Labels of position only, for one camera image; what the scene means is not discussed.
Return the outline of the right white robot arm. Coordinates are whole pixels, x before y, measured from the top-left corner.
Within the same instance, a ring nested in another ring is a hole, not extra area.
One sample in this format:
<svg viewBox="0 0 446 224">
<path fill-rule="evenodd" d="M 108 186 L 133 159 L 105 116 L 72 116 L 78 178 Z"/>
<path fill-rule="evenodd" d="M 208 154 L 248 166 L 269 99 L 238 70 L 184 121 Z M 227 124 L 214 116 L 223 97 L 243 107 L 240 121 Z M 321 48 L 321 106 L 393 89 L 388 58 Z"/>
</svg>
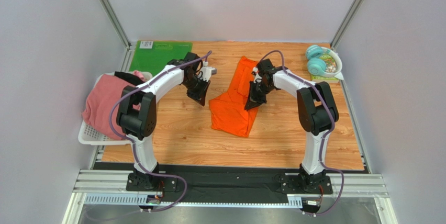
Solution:
<svg viewBox="0 0 446 224">
<path fill-rule="evenodd" d="M 324 165 L 327 139 L 339 113 L 328 83 L 314 83 L 295 75 L 284 66 L 274 67 L 269 59 L 253 68 L 245 110 L 251 111 L 267 102 L 272 90 L 284 90 L 297 99 L 298 117 L 306 132 L 305 154 L 298 175 L 289 185 L 305 193 L 318 192 L 326 184 Z"/>
</svg>

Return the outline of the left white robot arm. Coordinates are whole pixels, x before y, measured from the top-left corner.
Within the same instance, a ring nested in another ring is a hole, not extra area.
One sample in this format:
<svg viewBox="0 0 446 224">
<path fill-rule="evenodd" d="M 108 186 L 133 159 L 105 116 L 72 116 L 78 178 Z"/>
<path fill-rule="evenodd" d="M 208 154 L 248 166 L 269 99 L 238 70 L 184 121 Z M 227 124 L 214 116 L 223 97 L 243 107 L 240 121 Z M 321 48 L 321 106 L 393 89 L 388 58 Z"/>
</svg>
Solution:
<svg viewBox="0 0 446 224">
<path fill-rule="evenodd" d="M 165 182 L 176 186 L 177 175 L 159 172 L 152 135 L 157 125 L 157 104 L 176 86 L 186 87 L 186 95 L 199 105 L 205 105 L 210 78 L 217 73 L 209 65 L 208 56 L 199 57 L 188 52 L 183 59 L 173 59 L 160 73 L 136 87 L 126 86 L 121 98 L 112 107 L 122 138 L 130 141 L 134 170 L 128 175 L 127 191 L 161 191 Z"/>
</svg>

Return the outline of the orange t shirt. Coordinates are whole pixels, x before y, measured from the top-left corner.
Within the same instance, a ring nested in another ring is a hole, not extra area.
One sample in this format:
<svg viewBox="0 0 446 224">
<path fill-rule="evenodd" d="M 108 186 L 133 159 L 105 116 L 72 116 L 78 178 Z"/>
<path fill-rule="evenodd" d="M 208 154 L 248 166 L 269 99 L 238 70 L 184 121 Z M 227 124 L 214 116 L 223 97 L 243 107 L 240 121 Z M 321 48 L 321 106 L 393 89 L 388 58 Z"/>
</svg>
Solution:
<svg viewBox="0 0 446 224">
<path fill-rule="evenodd" d="M 209 101 L 211 128 L 247 138 L 258 109 L 245 110 L 248 101 L 252 70 L 257 61 L 242 56 L 226 92 Z"/>
</svg>

